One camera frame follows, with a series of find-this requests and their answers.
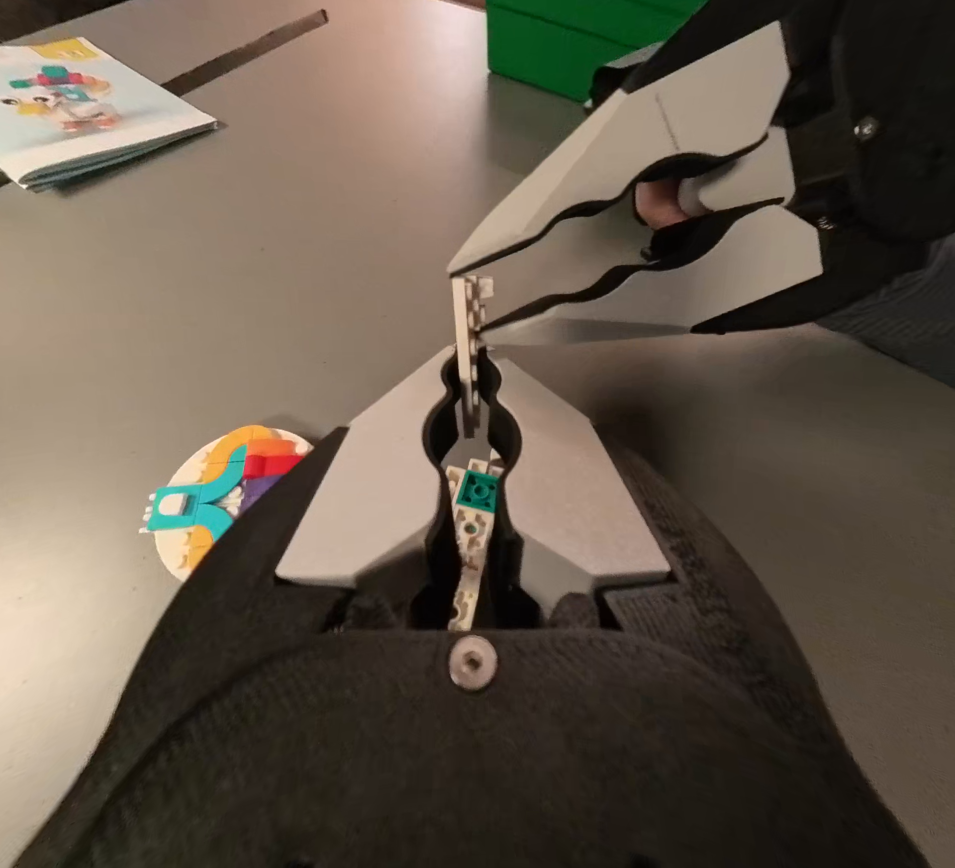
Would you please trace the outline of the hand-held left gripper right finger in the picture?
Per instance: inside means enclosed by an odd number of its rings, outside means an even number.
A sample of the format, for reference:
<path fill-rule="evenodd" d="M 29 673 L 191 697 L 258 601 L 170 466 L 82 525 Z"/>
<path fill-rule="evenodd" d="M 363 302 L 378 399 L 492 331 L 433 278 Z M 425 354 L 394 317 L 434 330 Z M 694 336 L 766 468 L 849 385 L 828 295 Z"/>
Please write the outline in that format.
<path fill-rule="evenodd" d="M 503 465 L 508 586 L 548 618 L 569 595 L 669 579 L 671 567 L 591 421 L 515 363 L 490 355 L 481 393 Z"/>

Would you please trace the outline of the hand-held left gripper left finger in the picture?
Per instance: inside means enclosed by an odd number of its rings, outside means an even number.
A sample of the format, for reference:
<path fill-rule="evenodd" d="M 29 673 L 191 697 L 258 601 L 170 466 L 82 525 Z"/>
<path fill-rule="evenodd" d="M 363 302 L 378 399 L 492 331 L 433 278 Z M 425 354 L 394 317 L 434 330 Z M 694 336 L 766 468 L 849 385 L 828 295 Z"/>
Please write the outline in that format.
<path fill-rule="evenodd" d="M 460 438 L 454 349 L 354 417 L 284 553 L 284 586 L 386 600 L 447 628 L 461 574 L 445 458 Z"/>

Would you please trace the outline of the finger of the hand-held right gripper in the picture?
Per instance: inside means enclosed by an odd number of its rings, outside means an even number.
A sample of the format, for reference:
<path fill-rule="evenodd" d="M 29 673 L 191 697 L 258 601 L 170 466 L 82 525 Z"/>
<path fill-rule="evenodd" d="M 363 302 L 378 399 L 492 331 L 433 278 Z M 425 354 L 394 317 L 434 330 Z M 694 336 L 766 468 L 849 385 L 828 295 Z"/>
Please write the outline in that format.
<path fill-rule="evenodd" d="M 484 218 L 448 275 L 516 254 L 657 171 L 709 170 L 745 154 L 768 133 L 790 74 L 776 21 L 650 84 L 615 91 Z"/>
<path fill-rule="evenodd" d="M 502 348 L 688 334 L 822 272 L 816 227 L 775 203 L 691 219 L 664 244 L 666 256 L 612 266 L 586 289 L 543 296 L 484 325 L 481 339 Z"/>

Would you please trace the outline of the white brick assembly teal brick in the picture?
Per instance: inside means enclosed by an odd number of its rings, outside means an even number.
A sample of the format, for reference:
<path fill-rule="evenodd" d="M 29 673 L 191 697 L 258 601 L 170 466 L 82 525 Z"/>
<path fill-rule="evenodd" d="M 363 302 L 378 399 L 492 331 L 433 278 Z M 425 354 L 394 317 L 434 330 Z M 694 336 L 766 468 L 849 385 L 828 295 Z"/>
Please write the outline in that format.
<path fill-rule="evenodd" d="M 487 460 L 471 458 L 465 468 L 446 468 L 460 559 L 460 576 L 448 623 L 452 633 L 467 633 L 474 623 L 503 473 L 503 459 L 494 450 Z"/>

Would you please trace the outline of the person's right hand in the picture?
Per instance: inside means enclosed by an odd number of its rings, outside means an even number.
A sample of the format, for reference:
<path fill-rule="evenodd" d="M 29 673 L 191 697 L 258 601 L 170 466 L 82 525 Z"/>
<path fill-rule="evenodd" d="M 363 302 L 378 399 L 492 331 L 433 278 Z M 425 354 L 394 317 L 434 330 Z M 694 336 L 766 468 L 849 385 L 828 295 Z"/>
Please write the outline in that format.
<path fill-rule="evenodd" d="M 635 187 L 635 209 L 640 220 L 653 231 L 689 220 L 679 199 L 681 181 L 663 179 L 640 182 Z"/>

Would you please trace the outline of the round rainbow brick plate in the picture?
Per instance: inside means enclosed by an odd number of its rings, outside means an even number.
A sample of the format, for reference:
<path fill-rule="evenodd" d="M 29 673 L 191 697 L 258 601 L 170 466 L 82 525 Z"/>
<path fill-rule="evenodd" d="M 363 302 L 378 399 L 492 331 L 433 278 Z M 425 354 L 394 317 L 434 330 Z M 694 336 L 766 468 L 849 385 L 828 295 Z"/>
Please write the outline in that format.
<path fill-rule="evenodd" d="M 261 424 L 228 432 L 149 495 L 139 532 L 184 582 L 237 519 L 312 450 L 304 437 Z"/>

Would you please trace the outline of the person's leg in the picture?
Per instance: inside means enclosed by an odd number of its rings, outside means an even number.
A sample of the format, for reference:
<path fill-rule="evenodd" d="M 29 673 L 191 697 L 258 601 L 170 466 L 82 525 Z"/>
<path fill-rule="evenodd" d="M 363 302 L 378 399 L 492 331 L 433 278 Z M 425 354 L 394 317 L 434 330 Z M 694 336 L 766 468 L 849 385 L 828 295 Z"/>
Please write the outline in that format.
<path fill-rule="evenodd" d="M 917 269 L 817 324 L 954 387 L 954 237 L 933 242 Z"/>

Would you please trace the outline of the instruction booklet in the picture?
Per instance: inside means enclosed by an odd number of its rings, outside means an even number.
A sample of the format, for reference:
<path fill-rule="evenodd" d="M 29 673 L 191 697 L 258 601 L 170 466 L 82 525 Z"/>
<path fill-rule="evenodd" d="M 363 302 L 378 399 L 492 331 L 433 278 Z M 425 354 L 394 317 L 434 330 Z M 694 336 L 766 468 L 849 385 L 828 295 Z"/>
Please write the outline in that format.
<path fill-rule="evenodd" d="M 1 48 L 1 171 L 28 191 L 219 127 L 85 38 Z"/>

